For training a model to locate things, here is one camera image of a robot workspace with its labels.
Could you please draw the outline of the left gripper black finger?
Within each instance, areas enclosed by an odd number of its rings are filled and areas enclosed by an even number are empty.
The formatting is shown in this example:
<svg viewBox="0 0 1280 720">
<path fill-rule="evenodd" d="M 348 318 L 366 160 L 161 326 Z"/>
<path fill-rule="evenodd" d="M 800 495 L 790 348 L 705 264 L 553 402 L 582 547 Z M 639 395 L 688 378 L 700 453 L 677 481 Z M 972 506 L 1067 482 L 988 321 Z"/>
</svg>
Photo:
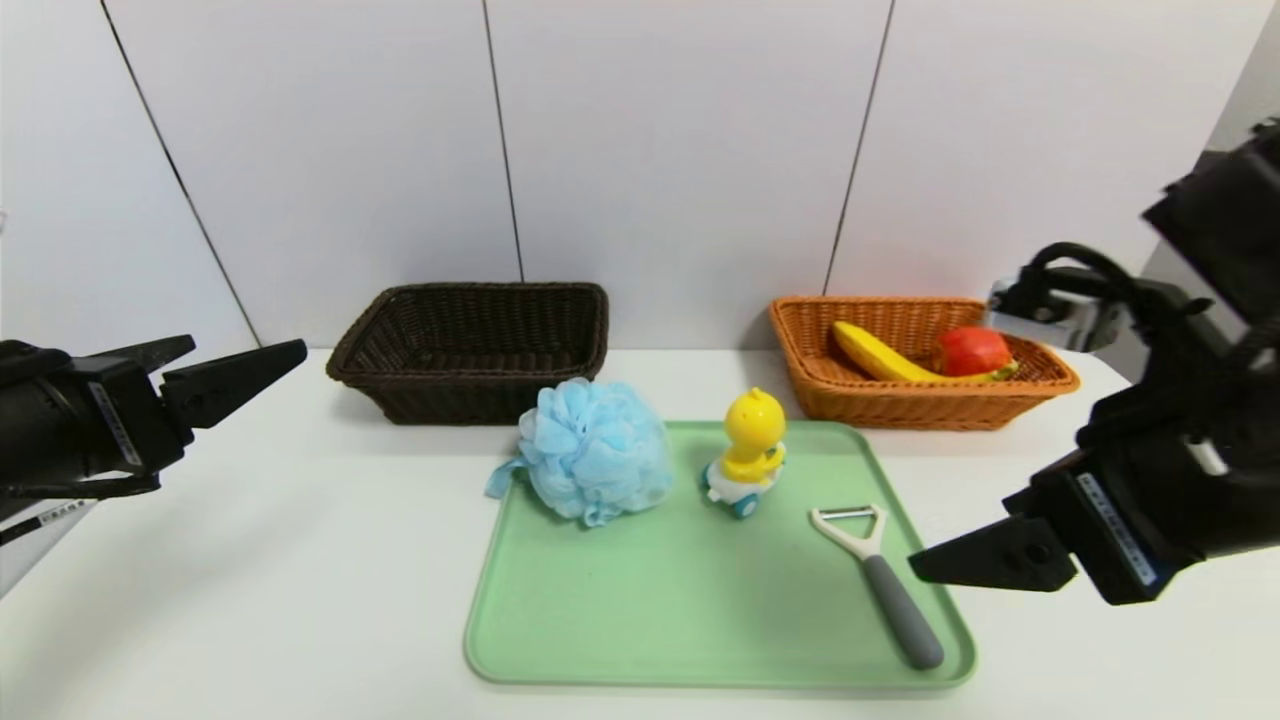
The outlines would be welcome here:
<svg viewBox="0 0 1280 720">
<path fill-rule="evenodd" d="M 307 355 L 303 340 L 291 340 L 165 373 L 160 395 L 182 443 L 228 419 Z"/>
<path fill-rule="evenodd" d="M 95 354 L 91 375 L 150 375 L 196 348 L 191 334 L 170 336 Z"/>
</svg>

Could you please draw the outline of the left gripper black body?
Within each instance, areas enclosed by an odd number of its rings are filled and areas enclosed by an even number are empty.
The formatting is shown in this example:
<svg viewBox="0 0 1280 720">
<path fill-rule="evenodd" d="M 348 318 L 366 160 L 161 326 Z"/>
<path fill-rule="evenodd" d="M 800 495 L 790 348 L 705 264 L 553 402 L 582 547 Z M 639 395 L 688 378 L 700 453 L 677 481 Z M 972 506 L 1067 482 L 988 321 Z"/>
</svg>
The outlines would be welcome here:
<svg viewBox="0 0 1280 720">
<path fill-rule="evenodd" d="M 184 447 L 146 375 L 3 374 L 4 491 L 156 491 Z"/>
</svg>

